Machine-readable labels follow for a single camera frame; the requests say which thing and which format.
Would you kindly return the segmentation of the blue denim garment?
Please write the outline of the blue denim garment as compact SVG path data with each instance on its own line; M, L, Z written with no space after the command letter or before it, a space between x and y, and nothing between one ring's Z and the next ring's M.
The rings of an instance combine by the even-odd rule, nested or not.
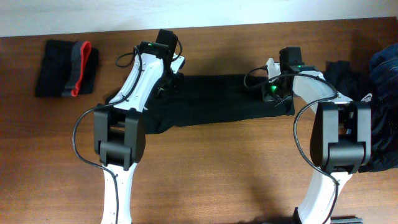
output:
M374 54L369 61L369 79L380 98L397 94L397 43Z

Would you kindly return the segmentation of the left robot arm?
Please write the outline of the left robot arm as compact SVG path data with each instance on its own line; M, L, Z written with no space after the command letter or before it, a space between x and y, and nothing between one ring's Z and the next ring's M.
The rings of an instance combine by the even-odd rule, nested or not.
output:
M134 48L133 67L121 89L94 111L95 153L104 170L102 223L132 223L134 171L146 146L143 112L153 90L170 83L185 63L178 37L161 29L153 42Z

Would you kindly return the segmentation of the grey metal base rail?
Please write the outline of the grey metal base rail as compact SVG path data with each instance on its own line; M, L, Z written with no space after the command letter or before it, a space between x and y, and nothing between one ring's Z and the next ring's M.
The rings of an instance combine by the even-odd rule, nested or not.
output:
M332 218L330 224L364 224L364 223L362 218L340 217L340 218Z

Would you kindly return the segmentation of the black t-shirt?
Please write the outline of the black t-shirt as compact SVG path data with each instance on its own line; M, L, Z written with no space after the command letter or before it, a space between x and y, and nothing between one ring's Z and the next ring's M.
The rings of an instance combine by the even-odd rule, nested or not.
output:
M163 78L152 89L142 113L146 134L160 134L172 127L228 123L247 119L293 115L290 95L265 99L267 90L248 90L261 77L194 75L178 73Z

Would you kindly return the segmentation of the black clothes pile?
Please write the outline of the black clothes pile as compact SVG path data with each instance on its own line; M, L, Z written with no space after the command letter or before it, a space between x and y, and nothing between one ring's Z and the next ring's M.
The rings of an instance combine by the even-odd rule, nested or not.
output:
M342 94L353 100L369 98L371 106L371 158L359 171L382 172L397 168L397 94L380 98L376 88L346 61L329 62L324 76Z

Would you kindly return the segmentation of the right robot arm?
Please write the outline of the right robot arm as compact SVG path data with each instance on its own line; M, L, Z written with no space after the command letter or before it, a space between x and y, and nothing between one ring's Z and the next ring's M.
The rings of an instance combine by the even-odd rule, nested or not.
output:
M279 62L270 58L266 70L268 84L286 80L306 102L296 117L308 109L315 113L310 156L304 158L314 172L292 223L362 223L362 218L331 214L345 184L371 157L370 106L343 95L316 67L304 64L300 47L281 49Z

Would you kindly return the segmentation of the folded black garment red band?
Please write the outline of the folded black garment red band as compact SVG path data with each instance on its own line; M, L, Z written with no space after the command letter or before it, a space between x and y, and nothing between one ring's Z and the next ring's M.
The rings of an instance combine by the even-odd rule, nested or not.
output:
M87 40L46 41L35 96L76 97L92 93L99 56L99 50Z

